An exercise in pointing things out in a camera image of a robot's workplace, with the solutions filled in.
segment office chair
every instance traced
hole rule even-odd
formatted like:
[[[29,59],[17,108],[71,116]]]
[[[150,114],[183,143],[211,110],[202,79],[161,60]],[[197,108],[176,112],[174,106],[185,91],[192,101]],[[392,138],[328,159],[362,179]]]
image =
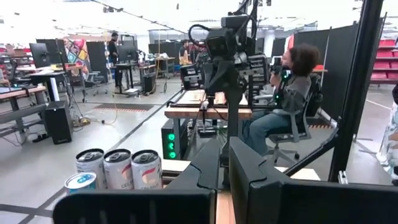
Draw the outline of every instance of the office chair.
[[[275,114],[289,116],[291,125],[287,128],[277,128],[270,131],[268,138],[275,144],[273,150],[272,161],[277,162],[278,158],[282,158],[285,161],[295,164],[295,161],[291,159],[288,154],[294,154],[294,159],[299,159],[300,154],[295,150],[286,150],[279,148],[280,143],[292,142],[296,143],[301,140],[311,139],[310,130],[308,128],[306,112],[308,103],[311,99],[312,93],[308,93],[307,99],[302,110],[288,113],[282,109],[274,109],[272,112]],[[258,100],[269,100],[273,97],[272,95],[256,96]],[[296,116],[300,115],[300,121],[296,120]]]
[[[86,86],[92,86],[94,89],[93,96],[97,95],[99,92],[98,88],[100,84],[106,83],[106,78],[101,75],[101,72],[92,71],[90,63],[87,65],[88,68],[88,77]],[[108,89],[102,88],[105,94],[108,94]]]

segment red shelf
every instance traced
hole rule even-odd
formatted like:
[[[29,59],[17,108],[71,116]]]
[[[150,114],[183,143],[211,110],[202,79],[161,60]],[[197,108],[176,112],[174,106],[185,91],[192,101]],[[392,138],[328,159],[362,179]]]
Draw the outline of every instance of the red shelf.
[[[380,40],[373,66],[371,84],[398,83],[398,49],[395,40]]]

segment curly hair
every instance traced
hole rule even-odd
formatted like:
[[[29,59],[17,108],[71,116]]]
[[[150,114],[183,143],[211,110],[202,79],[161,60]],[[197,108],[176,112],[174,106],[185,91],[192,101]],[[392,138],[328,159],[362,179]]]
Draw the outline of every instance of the curly hair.
[[[309,44],[300,44],[289,49],[292,59],[292,72],[298,76],[308,76],[319,64],[319,50]]]

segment black bag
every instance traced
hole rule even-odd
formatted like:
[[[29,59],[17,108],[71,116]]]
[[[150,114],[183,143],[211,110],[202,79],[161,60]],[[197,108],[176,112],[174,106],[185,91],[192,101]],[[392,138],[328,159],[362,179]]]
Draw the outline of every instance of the black bag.
[[[317,111],[319,107],[321,107],[321,103],[323,100],[321,76],[316,73],[311,73],[310,78],[311,78],[310,93],[312,93],[312,96],[310,98],[310,102],[308,103],[308,108],[306,113],[307,117],[313,117],[317,114]]]

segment blue can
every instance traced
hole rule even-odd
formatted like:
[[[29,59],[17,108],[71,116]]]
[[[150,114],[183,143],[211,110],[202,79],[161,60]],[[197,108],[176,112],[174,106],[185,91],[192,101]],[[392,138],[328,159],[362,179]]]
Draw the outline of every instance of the blue can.
[[[65,181],[65,187],[68,189],[68,193],[76,193],[80,190],[89,190],[96,188],[97,175],[94,172],[80,172],[75,174]]]

